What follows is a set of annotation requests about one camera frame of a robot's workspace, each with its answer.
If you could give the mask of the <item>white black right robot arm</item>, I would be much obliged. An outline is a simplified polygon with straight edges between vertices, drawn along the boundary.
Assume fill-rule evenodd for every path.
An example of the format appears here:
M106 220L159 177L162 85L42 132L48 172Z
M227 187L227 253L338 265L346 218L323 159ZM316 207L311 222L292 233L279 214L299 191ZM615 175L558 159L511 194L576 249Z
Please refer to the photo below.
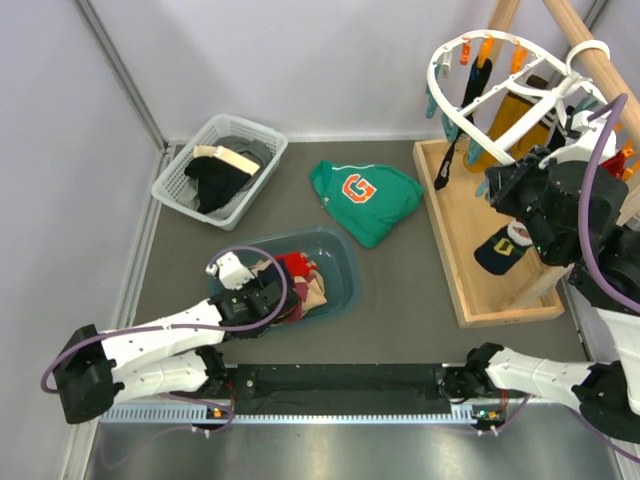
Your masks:
M462 403L513 390L561 404L611 439L639 441L639 233L618 222L627 184L582 161L530 155L486 172L498 212L523 221L540 260L569 267L566 285L606 335L607 361L559 362L485 343L442 367L438 391Z

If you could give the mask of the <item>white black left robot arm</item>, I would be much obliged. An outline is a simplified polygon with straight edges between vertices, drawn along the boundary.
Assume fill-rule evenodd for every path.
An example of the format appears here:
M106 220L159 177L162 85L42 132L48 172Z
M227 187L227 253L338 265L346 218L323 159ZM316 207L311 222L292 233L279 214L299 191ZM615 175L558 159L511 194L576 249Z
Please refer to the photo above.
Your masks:
M227 374L216 346L265 333L299 302L290 280L252 281L138 327L77 329L52 370L66 422L85 423L141 397L220 394Z

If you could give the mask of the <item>red christmas sock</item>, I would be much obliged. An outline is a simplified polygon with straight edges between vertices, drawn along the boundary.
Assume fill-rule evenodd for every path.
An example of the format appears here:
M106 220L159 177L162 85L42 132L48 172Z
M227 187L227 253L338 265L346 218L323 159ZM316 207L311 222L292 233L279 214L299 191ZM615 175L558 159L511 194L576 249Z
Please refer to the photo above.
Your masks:
M284 264L292 277L306 277L317 270L317 264L304 252L290 252L278 255L275 259Z

